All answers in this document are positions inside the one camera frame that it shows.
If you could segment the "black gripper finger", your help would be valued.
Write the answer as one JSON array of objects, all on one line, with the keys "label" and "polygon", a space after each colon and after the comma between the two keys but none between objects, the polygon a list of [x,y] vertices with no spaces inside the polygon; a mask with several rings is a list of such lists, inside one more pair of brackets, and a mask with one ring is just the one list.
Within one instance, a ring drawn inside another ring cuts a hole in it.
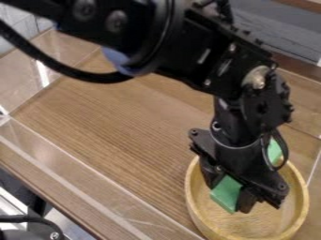
[{"label": "black gripper finger", "polygon": [[261,199],[254,189],[250,187],[241,187],[236,206],[237,211],[248,214],[260,201]]},{"label": "black gripper finger", "polygon": [[199,157],[201,173],[209,189],[214,189],[226,176],[222,165],[210,157]]}]

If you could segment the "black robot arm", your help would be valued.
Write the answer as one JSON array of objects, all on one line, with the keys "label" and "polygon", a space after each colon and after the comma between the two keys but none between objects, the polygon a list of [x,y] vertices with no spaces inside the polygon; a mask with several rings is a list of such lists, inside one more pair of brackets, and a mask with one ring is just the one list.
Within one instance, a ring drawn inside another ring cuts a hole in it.
[{"label": "black robot arm", "polygon": [[115,70],[94,73],[46,54],[0,20],[3,37],[60,74],[91,83],[122,83],[151,73],[213,95],[214,117],[190,130],[210,190],[236,181],[238,212],[284,203],[290,187],[270,150],[289,149],[280,126],[292,120],[290,88],[260,39],[233,23],[229,0],[0,0],[51,20],[63,34],[102,47]]}]

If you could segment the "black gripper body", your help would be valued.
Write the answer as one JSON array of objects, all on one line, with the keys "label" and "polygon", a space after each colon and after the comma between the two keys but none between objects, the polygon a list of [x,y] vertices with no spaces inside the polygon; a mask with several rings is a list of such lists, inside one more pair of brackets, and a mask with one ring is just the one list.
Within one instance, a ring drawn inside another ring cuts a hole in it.
[{"label": "black gripper body", "polygon": [[[232,146],[219,131],[193,128],[189,133],[190,150],[197,156],[213,158],[245,188],[253,188],[261,201],[278,209],[289,195],[290,187],[278,172],[289,160],[289,147],[277,130],[264,134],[250,145]],[[281,161],[273,165],[269,158],[270,141],[282,151]]]}]

